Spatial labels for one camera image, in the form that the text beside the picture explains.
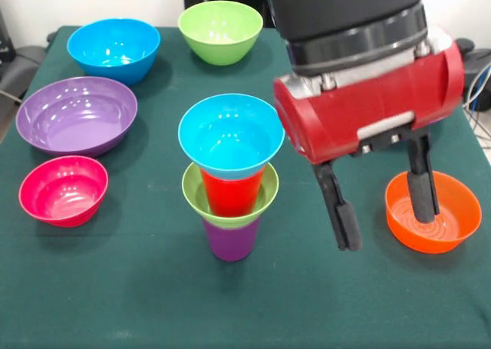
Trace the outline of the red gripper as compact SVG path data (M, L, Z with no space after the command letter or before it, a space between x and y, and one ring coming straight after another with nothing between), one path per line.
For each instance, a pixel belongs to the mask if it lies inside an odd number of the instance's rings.
M323 91L320 77L287 74L273 82L275 109L298 153L313 165L341 251L358 251L362 238L353 206L344 199L331 161L356 153L362 140L397 127L419 130L452 114L460 102L464 68L456 42L441 28L428 34L429 54L413 48L334 73ZM430 135L407 141L407 184L418 222L440 213L430 163Z

